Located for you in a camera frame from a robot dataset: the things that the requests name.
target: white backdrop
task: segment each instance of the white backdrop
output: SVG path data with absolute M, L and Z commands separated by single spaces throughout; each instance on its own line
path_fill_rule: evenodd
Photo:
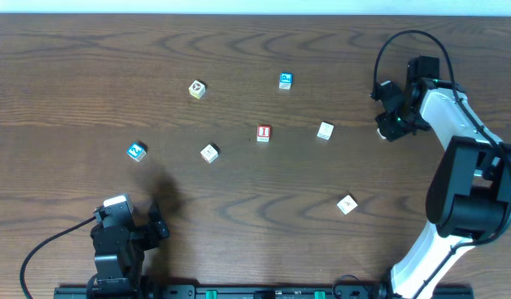
M 0 12 L 511 16 L 511 0 L 0 0 Z

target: wooden tabletop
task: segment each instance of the wooden tabletop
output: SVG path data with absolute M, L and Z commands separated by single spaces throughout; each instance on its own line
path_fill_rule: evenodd
M 511 143 L 511 18 L 0 15 L 0 298 L 22 297 L 19 268 L 40 241 L 122 193 L 141 212 L 158 199 L 170 227 L 145 260 L 159 282 L 378 280 L 425 226 L 443 154 L 432 132 L 376 133 L 376 54 L 405 29 L 445 44 L 472 108 Z M 401 83 L 419 54 L 440 51 L 395 40 L 380 80 Z M 288 92 L 282 71 L 294 75 Z M 193 80 L 208 86 L 201 100 Z M 316 137 L 324 120 L 328 142 Z M 269 144 L 256 141 L 261 124 Z M 140 163 L 125 152 L 137 140 L 149 147 Z M 221 155 L 207 164 L 210 142 Z M 344 215 L 347 194 L 358 207 Z M 90 229 L 30 261 L 35 298 L 96 273 Z M 443 282 L 511 298 L 511 229 Z

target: red and white cube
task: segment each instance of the red and white cube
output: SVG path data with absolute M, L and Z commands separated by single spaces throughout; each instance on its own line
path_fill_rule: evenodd
M 272 128 L 269 125 L 260 125 L 257 127 L 257 141 L 269 142 Z

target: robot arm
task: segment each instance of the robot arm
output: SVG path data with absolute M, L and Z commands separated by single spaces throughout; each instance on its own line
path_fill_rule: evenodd
M 425 229 L 391 269 L 391 292 L 404 298 L 431 298 L 440 279 L 474 248 L 470 244 L 496 233 L 511 208 L 509 172 L 474 123 L 496 144 L 503 141 L 484 127 L 460 86 L 456 86 L 459 100 L 454 98 L 451 83 L 440 80 L 439 68 L 437 58 L 413 59 L 405 92 L 388 81 L 376 87 L 374 98 L 386 110 L 376 117 L 383 137 L 393 141 L 416 130 L 432 129 L 445 150 L 427 194 Z M 502 146 L 511 161 L 511 145 Z M 475 178 L 488 183 L 476 185 Z

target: wood grain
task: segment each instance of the wood grain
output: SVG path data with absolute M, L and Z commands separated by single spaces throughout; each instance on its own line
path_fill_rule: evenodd
M 172 231 L 146 271 L 203 284 L 376 280 L 425 224 L 442 149 L 433 133 L 378 139 L 369 99 L 382 43 L 426 30 L 447 47 L 480 118 L 511 142 L 511 18 L 0 15 L 0 298 L 21 297 L 41 240 L 128 193 L 155 198 Z M 439 55 L 421 37 L 390 46 L 380 79 Z M 294 74 L 278 91 L 281 71 Z M 208 85 L 202 100 L 189 84 Z M 323 121 L 336 128 L 316 138 Z M 270 124 L 269 144 L 255 141 Z M 142 162 L 125 150 L 142 140 Z M 211 165 L 209 142 L 222 150 Z M 344 216 L 345 194 L 359 204 Z M 90 226 L 30 262 L 35 298 L 94 274 Z M 511 229 L 469 252 L 444 282 L 511 298 Z

